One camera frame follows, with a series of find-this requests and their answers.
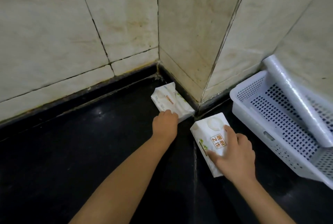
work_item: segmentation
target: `hand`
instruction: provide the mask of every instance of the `hand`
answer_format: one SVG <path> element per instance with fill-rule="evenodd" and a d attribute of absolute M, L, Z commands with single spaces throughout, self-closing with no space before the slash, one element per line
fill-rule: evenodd
<path fill-rule="evenodd" d="M 152 138 L 171 144 L 177 136 L 177 126 L 178 114 L 171 113 L 170 110 L 162 111 L 152 121 Z"/>
<path fill-rule="evenodd" d="M 255 153 L 252 150 L 251 142 L 245 135 L 235 134 L 234 130 L 227 125 L 224 126 L 224 129 L 227 132 L 227 150 L 223 156 L 208 150 L 210 160 L 236 187 L 243 183 L 256 181 Z"/>

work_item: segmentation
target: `person's right arm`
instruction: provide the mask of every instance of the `person's right arm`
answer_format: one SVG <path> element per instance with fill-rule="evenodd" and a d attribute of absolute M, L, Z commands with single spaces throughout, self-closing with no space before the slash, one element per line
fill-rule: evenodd
<path fill-rule="evenodd" d="M 261 224 L 295 224 L 257 181 L 251 142 L 245 135 L 235 134 L 229 126 L 224 129 L 227 132 L 227 151 L 224 156 L 207 151 L 209 158 L 235 185 Z"/>

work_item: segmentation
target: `wall tile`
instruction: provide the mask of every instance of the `wall tile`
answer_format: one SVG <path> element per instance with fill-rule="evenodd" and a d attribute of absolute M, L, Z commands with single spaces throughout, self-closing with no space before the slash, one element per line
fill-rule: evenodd
<path fill-rule="evenodd" d="M 136 54 L 129 58 L 116 61 L 111 64 L 111 67 L 116 76 L 122 75 L 129 71 L 133 71 L 156 62 L 159 59 L 159 49 L 154 48 L 148 51 Z"/>
<path fill-rule="evenodd" d="M 333 4 L 313 0 L 275 54 L 302 84 L 333 101 Z"/>
<path fill-rule="evenodd" d="M 232 87 L 233 85 L 241 82 L 243 79 L 249 77 L 250 75 L 252 75 L 253 73 L 255 73 L 258 69 L 259 69 L 260 64 L 256 64 L 244 71 L 242 71 L 241 73 L 234 75 L 228 79 L 226 79 L 225 81 L 218 83 L 217 85 L 207 88 L 205 90 L 205 93 L 203 95 L 203 99 L 202 101 L 206 101 L 210 98 L 212 98 L 213 96 L 226 91 L 228 88 Z"/>
<path fill-rule="evenodd" d="M 0 0 L 0 101 L 108 63 L 84 0 Z"/>
<path fill-rule="evenodd" d="M 157 0 L 86 0 L 111 62 L 158 46 Z"/>
<path fill-rule="evenodd" d="M 206 87 L 236 3 L 159 0 L 159 43 L 201 89 Z"/>
<path fill-rule="evenodd" d="M 68 96 L 114 76 L 110 65 L 40 88 L 36 91 L 0 102 L 0 121 Z"/>
<path fill-rule="evenodd" d="M 192 95 L 196 101 L 200 101 L 203 89 L 201 89 L 187 74 L 169 57 L 160 47 L 160 60 L 163 66 L 173 74 L 175 79 Z"/>
<path fill-rule="evenodd" d="M 222 92 L 221 88 L 231 86 L 232 80 L 239 81 L 233 76 L 239 76 L 271 54 L 311 1 L 242 0 L 205 96 Z"/>

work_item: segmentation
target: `person's left arm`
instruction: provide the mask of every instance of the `person's left arm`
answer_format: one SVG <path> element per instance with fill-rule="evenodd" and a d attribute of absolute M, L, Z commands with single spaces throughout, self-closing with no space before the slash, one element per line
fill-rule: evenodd
<path fill-rule="evenodd" d="M 160 112 L 152 137 L 120 164 L 96 189 L 70 224 L 129 223 L 157 164 L 176 138 L 178 115 Z"/>

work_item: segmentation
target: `forearm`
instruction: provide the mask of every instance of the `forearm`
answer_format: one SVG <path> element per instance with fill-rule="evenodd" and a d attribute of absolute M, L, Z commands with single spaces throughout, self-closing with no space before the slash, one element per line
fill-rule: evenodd
<path fill-rule="evenodd" d="M 70 223 L 129 223 L 168 141 L 150 138 L 96 189 Z"/>
<path fill-rule="evenodd" d="M 257 180 L 235 184 L 261 224 L 295 224 Z"/>

